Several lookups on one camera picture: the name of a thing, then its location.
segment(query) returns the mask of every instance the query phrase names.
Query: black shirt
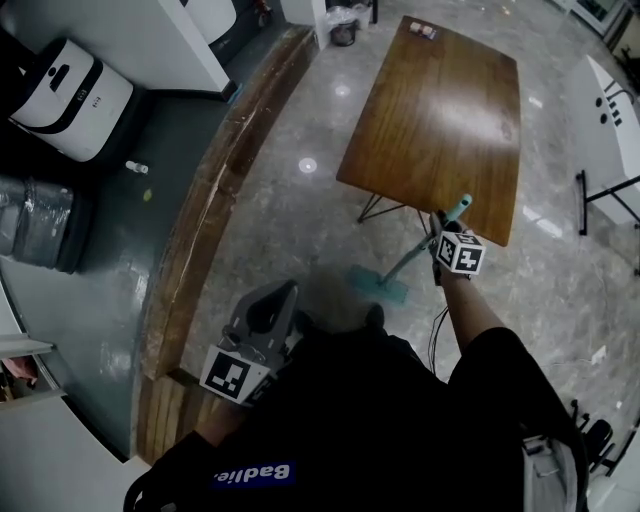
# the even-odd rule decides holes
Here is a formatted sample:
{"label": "black shirt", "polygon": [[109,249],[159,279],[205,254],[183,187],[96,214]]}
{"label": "black shirt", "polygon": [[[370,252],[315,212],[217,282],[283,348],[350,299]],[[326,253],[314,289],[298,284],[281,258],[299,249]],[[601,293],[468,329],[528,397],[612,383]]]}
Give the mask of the black shirt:
{"label": "black shirt", "polygon": [[525,431],[572,448],[584,494],[579,434],[508,329],[478,336],[448,384],[369,328],[305,341],[282,373],[219,448],[191,434],[158,461],[147,504],[520,510]]}

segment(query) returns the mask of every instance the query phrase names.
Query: glass door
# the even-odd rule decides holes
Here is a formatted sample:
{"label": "glass door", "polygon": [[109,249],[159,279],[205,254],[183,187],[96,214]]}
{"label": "glass door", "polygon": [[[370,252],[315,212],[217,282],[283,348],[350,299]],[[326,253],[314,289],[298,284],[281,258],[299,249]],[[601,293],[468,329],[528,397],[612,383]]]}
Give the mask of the glass door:
{"label": "glass door", "polygon": [[624,0],[576,0],[571,9],[596,32],[604,35],[623,5]]}

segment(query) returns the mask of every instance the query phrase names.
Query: blue logo patch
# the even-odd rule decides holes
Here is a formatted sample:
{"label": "blue logo patch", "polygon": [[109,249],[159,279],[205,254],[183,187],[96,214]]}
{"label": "blue logo patch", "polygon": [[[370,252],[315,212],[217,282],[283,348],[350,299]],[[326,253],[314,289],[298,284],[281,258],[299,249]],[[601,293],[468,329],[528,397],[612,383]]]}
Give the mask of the blue logo patch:
{"label": "blue logo patch", "polygon": [[255,489],[296,483],[296,463],[262,464],[217,473],[213,476],[213,489]]}

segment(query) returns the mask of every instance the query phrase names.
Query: broom handle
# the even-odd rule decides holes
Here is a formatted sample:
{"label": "broom handle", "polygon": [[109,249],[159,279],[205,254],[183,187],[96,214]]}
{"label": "broom handle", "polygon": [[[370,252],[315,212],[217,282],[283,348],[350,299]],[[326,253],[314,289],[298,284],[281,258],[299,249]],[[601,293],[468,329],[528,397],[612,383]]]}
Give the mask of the broom handle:
{"label": "broom handle", "polygon": [[[442,227],[444,228],[447,224],[449,224],[449,222],[455,222],[456,220],[458,220],[458,217],[460,217],[460,215],[464,213],[464,211],[469,207],[472,201],[473,199],[469,194],[465,194],[464,196],[462,196],[460,202],[445,214],[445,221]],[[435,236],[431,233],[425,236],[418,245],[416,245],[407,254],[405,254],[402,259],[398,263],[396,263],[396,266],[393,267],[391,271],[382,278],[382,281],[380,281],[380,286],[386,286],[387,283],[395,279],[400,271],[404,267],[406,267],[411,260],[413,260],[422,251],[429,247],[429,244],[434,238]]]}

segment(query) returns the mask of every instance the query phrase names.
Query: shoe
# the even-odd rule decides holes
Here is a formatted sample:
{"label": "shoe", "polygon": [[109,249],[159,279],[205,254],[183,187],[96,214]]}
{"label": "shoe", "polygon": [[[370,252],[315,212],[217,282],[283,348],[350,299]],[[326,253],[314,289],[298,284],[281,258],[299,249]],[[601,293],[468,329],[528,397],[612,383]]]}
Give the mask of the shoe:
{"label": "shoe", "polygon": [[364,324],[378,329],[384,329],[384,309],[382,309],[380,304],[374,304],[369,308],[367,316],[364,319]]}
{"label": "shoe", "polygon": [[309,336],[309,334],[316,329],[316,323],[304,311],[296,311],[293,323],[296,326],[296,331],[298,331],[303,338]]}

